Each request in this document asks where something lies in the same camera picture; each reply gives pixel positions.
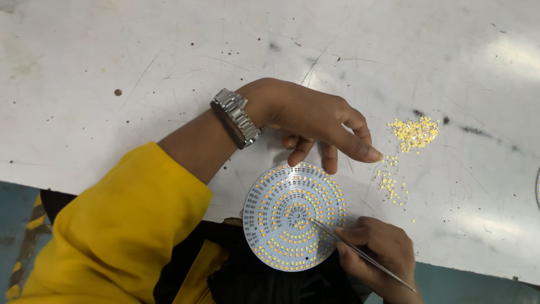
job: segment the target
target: fingernail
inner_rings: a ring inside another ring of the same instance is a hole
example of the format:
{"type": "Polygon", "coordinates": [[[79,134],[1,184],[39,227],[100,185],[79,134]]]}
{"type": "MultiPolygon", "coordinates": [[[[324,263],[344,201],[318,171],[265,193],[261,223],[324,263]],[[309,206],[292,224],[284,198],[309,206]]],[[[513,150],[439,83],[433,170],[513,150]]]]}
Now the fingernail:
{"type": "Polygon", "coordinates": [[[370,147],[370,148],[369,148],[369,152],[368,152],[368,159],[369,159],[371,162],[382,161],[382,153],[380,153],[379,151],[377,151],[377,149],[375,149],[375,148],[373,148],[373,147],[370,147]]]}

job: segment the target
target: yellow sleeve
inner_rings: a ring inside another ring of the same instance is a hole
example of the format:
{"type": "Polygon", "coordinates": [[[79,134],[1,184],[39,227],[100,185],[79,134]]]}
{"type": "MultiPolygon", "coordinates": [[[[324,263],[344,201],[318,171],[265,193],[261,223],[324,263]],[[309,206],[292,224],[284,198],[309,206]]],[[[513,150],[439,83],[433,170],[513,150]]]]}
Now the yellow sleeve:
{"type": "Polygon", "coordinates": [[[211,197],[156,143],[132,150],[58,214],[53,239],[12,303],[154,303],[172,248],[211,197]]]}

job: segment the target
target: circuit board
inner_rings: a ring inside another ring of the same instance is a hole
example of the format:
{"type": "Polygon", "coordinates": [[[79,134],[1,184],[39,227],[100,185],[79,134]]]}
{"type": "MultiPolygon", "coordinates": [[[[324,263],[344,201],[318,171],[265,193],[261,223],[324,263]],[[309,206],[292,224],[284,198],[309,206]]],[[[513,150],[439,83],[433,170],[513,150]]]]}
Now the circuit board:
{"type": "Polygon", "coordinates": [[[346,201],[332,175],[311,163],[286,163],[264,173],[244,205],[244,235],[253,254],[270,267],[297,272],[315,267],[335,250],[329,227],[346,223],[346,201]]]}

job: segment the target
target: wristwatch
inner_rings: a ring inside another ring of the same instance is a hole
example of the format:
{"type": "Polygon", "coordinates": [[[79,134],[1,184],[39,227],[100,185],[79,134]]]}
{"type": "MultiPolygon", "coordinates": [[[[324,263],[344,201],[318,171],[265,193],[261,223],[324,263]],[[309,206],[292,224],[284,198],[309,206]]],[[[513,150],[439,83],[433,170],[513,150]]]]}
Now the wristwatch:
{"type": "Polygon", "coordinates": [[[251,119],[249,119],[249,117],[246,115],[246,112],[244,112],[244,107],[246,106],[247,102],[248,100],[242,97],[240,94],[227,89],[219,91],[219,93],[214,97],[214,102],[211,102],[213,109],[216,109],[216,105],[218,105],[238,127],[240,132],[242,132],[242,135],[244,136],[243,142],[238,138],[235,132],[227,129],[229,135],[233,137],[238,145],[238,148],[240,149],[244,149],[245,147],[248,147],[250,144],[254,143],[257,139],[259,139],[264,131],[264,127],[257,129],[251,119]]]}

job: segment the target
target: table surface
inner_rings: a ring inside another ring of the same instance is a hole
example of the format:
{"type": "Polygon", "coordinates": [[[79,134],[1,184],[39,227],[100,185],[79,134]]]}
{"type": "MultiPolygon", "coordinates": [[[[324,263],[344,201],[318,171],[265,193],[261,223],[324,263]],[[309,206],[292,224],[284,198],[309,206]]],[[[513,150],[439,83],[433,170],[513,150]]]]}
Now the table surface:
{"type": "MultiPolygon", "coordinates": [[[[349,220],[402,227],[417,261],[540,284],[539,11],[531,0],[0,1],[0,180],[79,194],[219,89],[276,77],[346,98],[385,154],[395,118],[441,120],[420,154],[400,154],[406,212],[382,202],[377,164],[340,154],[349,220]]],[[[280,136],[233,155],[205,219],[239,216],[255,180],[286,161],[280,136]]],[[[306,160],[319,164],[317,149],[306,160]]]]}

